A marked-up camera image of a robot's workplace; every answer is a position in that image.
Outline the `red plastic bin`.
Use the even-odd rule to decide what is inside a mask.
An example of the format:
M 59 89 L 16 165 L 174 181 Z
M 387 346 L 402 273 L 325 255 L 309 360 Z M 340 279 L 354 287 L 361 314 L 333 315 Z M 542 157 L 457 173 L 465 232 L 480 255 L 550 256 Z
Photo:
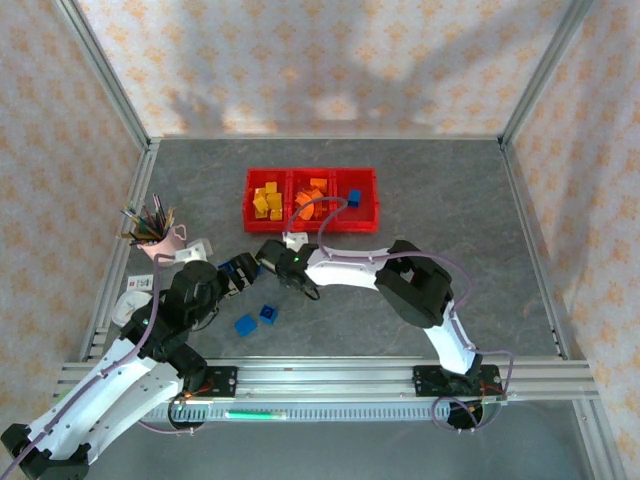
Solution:
M 336 168 L 335 196 L 347 200 L 351 189 L 361 191 L 358 208 L 346 207 L 329 224 L 328 229 L 340 233 L 375 233 L 379 226 L 379 198 L 376 170 L 367 168 Z
M 326 178 L 328 180 L 328 192 L 324 198 L 312 200 L 310 203 L 321 202 L 324 206 L 324 213 L 318 220 L 304 221 L 297 218 L 299 212 L 298 207 L 295 204 L 296 193 L 301 190 L 312 190 L 309 185 L 309 181 L 312 177 Z M 295 232 L 316 232 L 322 222 L 326 220 L 330 213 L 333 213 L 337 207 L 335 200 L 326 200 L 326 197 L 333 197 L 335 195 L 335 176 L 332 170 L 329 168 L 294 168 L 291 170 L 290 179 L 288 180 L 288 192 L 286 193 L 286 200 L 288 202 L 287 220 L 289 229 Z
M 283 232 L 289 219 L 287 215 L 288 180 L 291 173 L 284 168 L 250 168 L 246 174 L 245 191 L 243 197 L 243 224 L 244 229 L 250 233 Z M 268 218 L 256 219 L 255 209 L 252 204 L 254 192 L 257 188 L 265 188 L 267 182 L 276 182 L 278 193 L 282 194 L 283 220 L 272 222 Z

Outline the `aluminium frame post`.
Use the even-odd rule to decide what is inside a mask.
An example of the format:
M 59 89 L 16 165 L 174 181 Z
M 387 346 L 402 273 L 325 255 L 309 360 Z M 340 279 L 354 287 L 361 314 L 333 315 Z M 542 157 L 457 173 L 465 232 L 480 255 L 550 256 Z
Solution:
M 594 402 L 574 400 L 573 407 L 594 480 L 615 480 Z
M 551 77 L 561 57 L 564 55 L 576 30 L 581 26 L 594 0 L 571 0 L 556 31 L 530 80 L 518 100 L 503 132 L 497 137 L 501 151 L 511 144 L 524 121 L 533 109 L 539 95 Z
M 63 20 L 77 40 L 84 58 L 94 71 L 107 98 L 114 107 L 136 146 L 146 151 L 150 144 L 143 123 L 101 46 L 78 0 L 53 0 Z

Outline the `aluminium lower frame post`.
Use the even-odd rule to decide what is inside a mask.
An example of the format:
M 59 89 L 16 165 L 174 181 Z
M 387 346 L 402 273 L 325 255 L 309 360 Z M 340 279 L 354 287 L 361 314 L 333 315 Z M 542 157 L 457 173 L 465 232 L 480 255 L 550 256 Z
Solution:
M 574 400 L 573 407 L 594 480 L 615 480 L 594 402 Z

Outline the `green light stick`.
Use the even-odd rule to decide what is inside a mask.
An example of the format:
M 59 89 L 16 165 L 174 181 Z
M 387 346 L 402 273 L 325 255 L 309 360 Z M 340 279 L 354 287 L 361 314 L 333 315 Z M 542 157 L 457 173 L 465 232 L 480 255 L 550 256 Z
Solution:
M 286 412 L 277 411 L 253 411 L 253 410 L 228 410 L 225 418 L 229 420 L 286 420 Z

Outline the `pink ribbed cup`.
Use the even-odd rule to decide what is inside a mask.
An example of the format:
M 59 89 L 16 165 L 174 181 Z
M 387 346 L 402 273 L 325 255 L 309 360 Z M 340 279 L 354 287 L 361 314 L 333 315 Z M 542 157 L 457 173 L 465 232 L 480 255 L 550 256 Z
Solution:
M 160 266 L 170 266 L 173 264 L 168 256 L 174 256 L 179 250 L 182 250 L 186 246 L 187 230 L 184 224 L 178 224 L 172 226 L 165 238 L 159 242 L 149 242 L 137 245 L 138 250 L 143 251 L 151 260 L 155 258 L 157 254 L 162 257 L 158 260 Z

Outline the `aluminium table back rail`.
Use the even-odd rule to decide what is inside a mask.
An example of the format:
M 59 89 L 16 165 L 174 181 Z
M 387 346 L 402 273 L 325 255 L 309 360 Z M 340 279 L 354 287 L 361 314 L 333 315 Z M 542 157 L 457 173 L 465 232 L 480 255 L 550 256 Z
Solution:
M 398 133 L 395 135 L 368 134 L 329 134 L 329 133 L 298 133 L 298 134 L 223 134 L 209 136 L 188 135 L 162 135 L 152 136 L 148 143 L 160 143 L 161 141 L 186 140 L 186 141 L 213 141 L 213 140 L 419 140 L 419 141 L 490 141 L 497 143 L 499 134 L 434 134 L 424 132 Z

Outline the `aluminium table side rail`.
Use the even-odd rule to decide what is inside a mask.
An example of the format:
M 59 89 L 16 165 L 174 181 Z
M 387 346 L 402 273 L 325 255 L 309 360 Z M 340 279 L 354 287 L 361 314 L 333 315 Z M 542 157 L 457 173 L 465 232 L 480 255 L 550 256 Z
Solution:
M 548 270 L 548 249 L 515 150 L 503 135 L 497 137 L 497 142 L 556 350 L 563 360 L 584 360 L 585 355 L 576 340 L 569 313 L 562 298 L 557 296 L 555 282 Z
M 145 200 L 160 142 L 159 137 L 152 138 L 147 148 L 140 154 L 124 200 L 124 206 L 132 204 L 136 209 L 139 209 Z M 110 312 L 116 303 L 130 253 L 130 246 L 125 239 L 120 237 L 120 233 L 128 230 L 131 224 L 132 221 L 128 217 L 119 215 L 116 231 L 109 244 L 110 253 L 78 354 L 80 362 L 89 359 L 94 335 L 99 329 L 108 327 L 110 323 Z

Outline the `small white labelled box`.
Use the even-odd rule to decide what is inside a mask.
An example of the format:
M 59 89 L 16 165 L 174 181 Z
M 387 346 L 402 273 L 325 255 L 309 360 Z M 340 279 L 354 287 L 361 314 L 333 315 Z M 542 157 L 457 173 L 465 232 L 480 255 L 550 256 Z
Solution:
M 152 292 L 154 285 L 159 278 L 153 274 L 129 276 L 126 281 L 126 290 Z

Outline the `white round object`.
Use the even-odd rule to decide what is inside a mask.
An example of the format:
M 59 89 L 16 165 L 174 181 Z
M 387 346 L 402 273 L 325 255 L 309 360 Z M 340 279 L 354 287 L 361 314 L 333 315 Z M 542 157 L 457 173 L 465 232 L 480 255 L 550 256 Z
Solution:
M 124 292 L 112 310 L 111 321 L 118 327 L 124 327 L 133 313 L 146 306 L 151 299 L 152 295 L 147 292 L 137 290 Z

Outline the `aluminium mounting rail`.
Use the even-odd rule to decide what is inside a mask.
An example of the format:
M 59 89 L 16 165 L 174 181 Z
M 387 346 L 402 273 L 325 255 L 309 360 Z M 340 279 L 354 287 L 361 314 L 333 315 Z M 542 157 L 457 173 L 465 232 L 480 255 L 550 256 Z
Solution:
M 409 402 L 418 397 L 412 380 L 416 365 L 435 365 L 420 357 L 228 357 L 209 366 L 239 369 L 238 402 Z M 499 368 L 504 394 L 486 401 L 596 400 L 599 392 L 585 360 L 558 357 L 487 356 L 482 365 Z

